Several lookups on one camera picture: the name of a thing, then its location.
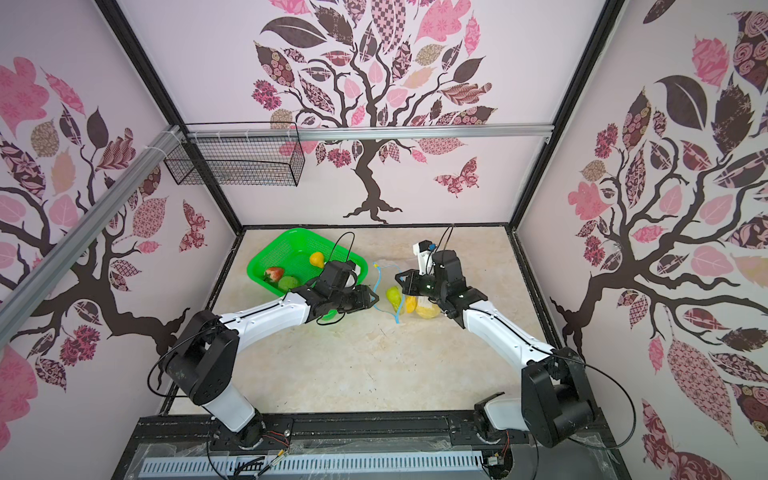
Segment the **tree painting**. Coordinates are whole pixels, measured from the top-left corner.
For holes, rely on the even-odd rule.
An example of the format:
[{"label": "tree painting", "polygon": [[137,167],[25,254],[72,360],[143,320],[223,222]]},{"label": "tree painting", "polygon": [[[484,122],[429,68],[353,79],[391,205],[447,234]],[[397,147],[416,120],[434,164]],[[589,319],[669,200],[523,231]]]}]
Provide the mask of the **tree painting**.
[{"label": "tree painting", "polygon": [[[477,105],[492,85],[470,83],[483,61],[472,58],[480,26],[469,14],[470,0],[455,5],[452,0],[270,1],[290,16],[267,22],[262,37],[273,41],[266,34],[271,32],[290,47],[262,45],[261,39],[255,43],[269,80],[256,81],[252,97],[274,111],[275,128],[285,121],[300,127],[484,124],[495,110]],[[411,23],[418,25],[417,34],[404,38]],[[423,46],[414,54],[415,45]],[[291,103],[292,110],[280,108],[283,103]],[[416,143],[304,142],[303,149],[314,151],[318,164],[328,160],[336,168],[352,167],[362,181],[367,197],[345,218],[367,212],[372,220],[387,223],[380,212],[402,209],[382,199],[371,163],[400,162],[403,156],[426,162],[426,155],[446,154],[463,145],[458,138]],[[293,145],[285,151],[293,151]],[[434,180],[458,196],[476,184],[477,174]]]},{"label": "tree painting", "polygon": [[[48,85],[61,103],[53,114],[43,110],[50,94],[35,84],[35,66],[20,57],[14,64],[18,73],[0,67],[0,97],[6,100],[0,115],[12,130],[0,132],[0,154],[9,171],[5,184],[12,184],[0,187],[0,232],[15,238],[0,242],[0,269],[5,271],[0,273],[0,283],[9,290],[93,207],[97,192],[112,186],[109,173],[127,168],[136,156],[130,128],[111,137],[98,108],[86,115],[86,106],[74,90],[48,73]],[[31,132],[31,150],[24,149],[23,140],[15,138],[15,126],[46,117],[50,120],[42,120]],[[78,178],[78,172],[87,173]],[[106,336],[149,336],[158,354],[176,342],[174,333],[184,322],[186,310],[163,324],[154,317],[121,312],[116,303],[118,296],[130,294],[129,278],[141,274],[130,258],[152,254],[161,246],[152,240],[165,218],[167,198],[153,197],[160,181],[157,167],[72,266],[62,281],[70,286],[43,300],[29,321],[33,326],[12,337],[12,341],[22,336],[37,339],[26,357],[46,383],[66,390],[67,368],[93,359]],[[192,230],[205,228],[202,217],[195,217],[194,210],[191,215],[187,221]],[[135,241],[123,243],[133,237]],[[11,276],[8,271],[20,273]]]},{"label": "tree painting", "polygon": [[[748,358],[768,343],[768,332],[739,327],[737,318],[717,319],[707,309],[732,305],[768,315],[764,295],[745,298],[735,290],[768,287],[768,257],[760,254],[768,248],[768,216],[742,218],[747,205],[768,201],[768,136],[761,136],[768,111],[747,139],[758,118],[753,104],[768,100],[768,15],[733,16],[739,27],[733,54],[716,38],[694,39],[701,82],[681,74],[661,78],[666,107],[651,105],[642,90],[620,126],[598,133],[597,158],[568,195],[584,221],[575,236],[584,241],[591,268],[586,293],[576,310],[551,301],[565,321],[563,337],[572,337],[583,357],[583,329],[595,305],[617,290],[617,308],[628,311],[630,329],[649,333],[654,369],[664,368],[666,350],[680,390],[731,436],[729,392],[740,392],[737,405],[768,441],[768,390],[742,385],[768,381],[765,369]],[[755,54],[753,44],[762,51]],[[707,90],[715,101],[708,101]],[[671,338],[659,329],[664,317]]]}]

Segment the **patterned leaf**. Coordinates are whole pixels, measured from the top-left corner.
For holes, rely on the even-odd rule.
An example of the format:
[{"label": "patterned leaf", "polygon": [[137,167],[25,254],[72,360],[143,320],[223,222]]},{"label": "patterned leaf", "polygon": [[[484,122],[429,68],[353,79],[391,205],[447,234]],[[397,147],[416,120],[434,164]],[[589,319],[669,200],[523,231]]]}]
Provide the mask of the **patterned leaf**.
[{"label": "patterned leaf", "polygon": [[74,305],[74,310],[78,313],[80,318],[86,322],[95,323],[101,325],[98,319],[98,306],[90,300],[81,300]]},{"label": "patterned leaf", "polygon": [[661,366],[664,364],[664,346],[661,345],[661,337],[657,336],[650,341],[648,346],[648,358],[650,364],[654,366],[656,373],[659,373]]},{"label": "patterned leaf", "polygon": [[447,154],[465,145],[458,138],[419,138],[419,146],[430,155]]},{"label": "patterned leaf", "polygon": [[733,195],[723,195],[706,202],[699,209],[699,217],[707,225],[717,225],[722,222],[730,212],[733,204]]},{"label": "patterned leaf", "polygon": [[397,49],[395,59],[392,60],[392,81],[398,81],[406,76],[406,72],[411,67],[411,45],[404,41]]},{"label": "patterned leaf", "polygon": [[768,215],[757,215],[752,220],[742,223],[727,241],[744,248],[766,248],[768,246]]},{"label": "patterned leaf", "polygon": [[366,62],[373,58],[373,55],[376,54],[376,48],[378,47],[379,43],[376,41],[376,37],[373,35],[371,24],[368,24],[366,33],[362,34],[362,38],[360,39],[360,61]]},{"label": "patterned leaf", "polygon": [[634,207],[640,200],[645,189],[645,161],[643,160],[643,148],[637,151],[634,160],[627,169],[627,202],[628,207]]},{"label": "patterned leaf", "polygon": [[302,69],[302,71],[312,77],[314,81],[325,81],[331,78],[331,71],[323,67],[309,67]]},{"label": "patterned leaf", "polygon": [[141,270],[131,265],[131,262],[122,259],[115,260],[109,267],[114,268],[122,276],[133,276],[141,273]]},{"label": "patterned leaf", "polygon": [[109,271],[109,283],[115,290],[119,290],[121,292],[131,291],[131,289],[129,289],[128,285],[125,283],[125,278],[113,270]]},{"label": "patterned leaf", "polygon": [[706,356],[692,346],[673,339],[667,364],[685,396],[733,436],[730,397],[725,382]]},{"label": "patterned leaf", "polygon": [[326,29],[328,36],[350,47],[354,45],[352,26],[333,8],[315,7],[317,21]]},{"label": "patterned leaf", "polygon": [[584,224],[584,226],[581,228],[581,230],[576,233],[576,237],[582,237],[586,238],[589,237],[589,235],[592,233],[592,230],[598,225],[597,220],[589,220],[587,223]]},{"label": "patterned leaf", "polygon": [[458,58],[458,53],[462,49],[462,43],[459,42],[458,45],[455,47],[449,48],[445,51],[445,54],[442,56],[442,70],[448,71],[450,67],[453,66],[454,63],[456,63],[456,58]]},{"label": "patterned leaf", "polygon": [[640,139],[645,135],[650,121],[650,102],[645,97],[645,90],[642,90],[637,98],[634,99],[629,107],[627,117],[624,119],[624,128],[621,131],[621,140],[627,151],[635,148],[640,143]]},{"label": "patterned leaf", "polygon": [[683,140],[683,164],[689,170],[706,170],[712,167],[709,155],[702,147]]},{"label": "patterned leaf", "polygon": [[656,265],[656,271],[659,275],[674,272],[687,258],[688,255],[673,255],[671,253],[664,255],[659,259],[659,264]]},{"label": "patterned leaf", "polygon": [[316,47],[326,42],[325,36],[314,25],[297,17],[280,17],[264,25],[261,33],[273,31],[283,40],[298,48]]},{"label": "patterned leaf", "polygon": [[45,192],[45,175],[28,153],[19,150],[0,135],[0,154],[8,165],[13,178],[32,195],[42,200]]},{"label": "patterned leaf", "polygon": [[152,253],[160,246],[158,242],[146,241],[141,242],[136,246],[136,249],[142,253]]},{"label": "patterned leaf", "polygon": [[477,49],[480,43],[480,24],[473,15],[467,22],[467,28],[464,34],[464,48],[467,50],[467,56]]},{"label": "patterned leaf", "polygon": [[304,55],[296,50],[295,48],[286,48],[283,50],[283,53],[285,53],[285,56],[290,58],[293,61],[296,61],[298,63],[306,63],[306,58],[304,58]]},{"label": "patterned leaf", "polygon": [[723,155],[728,155],[744,140],[752,127],[754,113],[750,96],[733,83],[731,75],[728,86],[720,93],[720,100],[715,105],[715,121],[712,122],[712,136]]},{"label": "patterned leaf", "polygon": [[396,162],[400,162],[400,150],[397,148],[397,144],[392,142],[389,144],[389,156]]},{"label": "patterned leaf", "polygon": [[70,142],[78,147],[83,146],[83,139],[80,136],[80,128],[74,121],[74,118],[69,113],[69,110],[62,105],[64,111],[61,113],[61,118],[58,119],[58,127],[61,129],[62,134],[69,139]]},{"label": "patterned leaf", "polygon": [[67,373],[59,362],[38,357],[35,360],[35,373],[43,382],[60,386],[67,391]]},{"label": "patterned leaf", "polygon": [[749,154],[728,165],[714,183],[725,188],[745,187],[763,176],[768,164],[768,149]]},{"label": "patterned leaf", "polygon": [[656,170],[669,170],[672,168],[672,159],[661,145],[650,143],[650,165]]},{"label": "patterned leaf", "polygon": [[672,75],[659,80],[667,88],[667,113],[673,122],[701,130],[707,119],[707,96],[691,77]]},{"label": "patterned leaf", "polygon": [[683,318],[703,329],[728,330],[727,327],[720,325],[714,315],[703,308],[692,308],[683,314]]},{"label": "patterned leaf", "polygon": [[56,156],[51,169],[51,182],[55,195],[59,195],[74,185],[74,164],[69,149]]},{"label": "patterned leaf", "polygon": [[768,286],[768,258],[734,257],[733,255],[730,257],[744,278],[756,285]]},{"label": "patterned leaf", "polygon": [[490,83],[481,87],[477,84],[459,84],[440,92],[457,105],[476,104],[480,100],[480,95],[488,93],[491,88],[493,85]]},{"label": "patterned leaf", "polygon": [[768,373],[765,370],[738,353],[710,353],[710,358],[725,373],[750,382],[768,382]]},{"label": "patterned leaf", "polygon": [[605,259],[603,266],[600,267],[600,270],[608,270],[609,272],[612,272],[621,265],[622,260],[623,256],[621,254],[621,250],[613,252]]},{"label": "patterned leaf", "polygon": [[386,122],[389,120],[389,112],[387,111],[386,105],[384,105],[384,108],[379,110],[379,113],[376,114],[376,121],[379,122],[380,127],[386,126]]},{"label": "patterned leaf", "polygon": [[740,352],[751,352],[763,348],[768,342],[768,332],[761,329],[737,328],[726,333],[723,338],[718,339],[734,350]]},{"label": "patterned leaf", "polygon": [[320,110],[327,111],[330,114],[334,113],[333,103],[326,92],[315,85],[304,81],[303,78],[300,78],[299,80],[301,81],[301,86],[304,89],[307,99],[309,99],[312,105],[318,107]]},{"label": "patterned leaf", "polygon": [[419,50],[419,53],[416,54],[416,63],[422,67],[431,65],[435,60],[437,60],[437,57],[440,56],[440,52],[443,48],[445,48],[445,45],[439,45],[436,43],[422,47],[422,49]]},{"label": "patterned leaf", "polygon": [[38,157],[53,157],[58,152],[58,132],[53,126],[53,119],[43,122],[32,129],[29,143]]},{"label": "patterned leaf", "polygon": [[366,0],[344,0],[344,7],[355,24],[355,28],[357,28],[357,22],[366,13]]},{"label": "patterned leaf", "polygon": [[581,171],[581,175],[589,182],[596,182],[600,180],[607,171],[605,170],[605,164],[602,160],[593,160],[587,164]]},{"label": "patterned leaf", "polygon": [[656,0],[653,6],[650,7],[650,10],[648,10],[648,13],[645,15],[643,23],[651,23],[653,20],[656,20],[662,16],[669,9],[669,7],[672,6],[674,1],[675,0]]}]

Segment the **pink wall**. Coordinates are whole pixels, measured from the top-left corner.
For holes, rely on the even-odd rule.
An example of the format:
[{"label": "pink wall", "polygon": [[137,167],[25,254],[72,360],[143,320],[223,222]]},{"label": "pink wall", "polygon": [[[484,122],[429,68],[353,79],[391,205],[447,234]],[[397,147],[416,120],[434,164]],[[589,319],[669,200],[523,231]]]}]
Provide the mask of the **pink wall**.
[{"label": "pink wall", "polygon": [[[165,128],[92,2],[33,0],[2,18],[0,298]],[[204,187],[178,187],[163,165],[143,182],[0,352],[3,478],[111,475],[160,404],[147,371],[232,240]]]},{"label": "pink wall", "polygon": [[630,2],[521,227],[633,478],[765,477],[767,59],[765,2]]}]

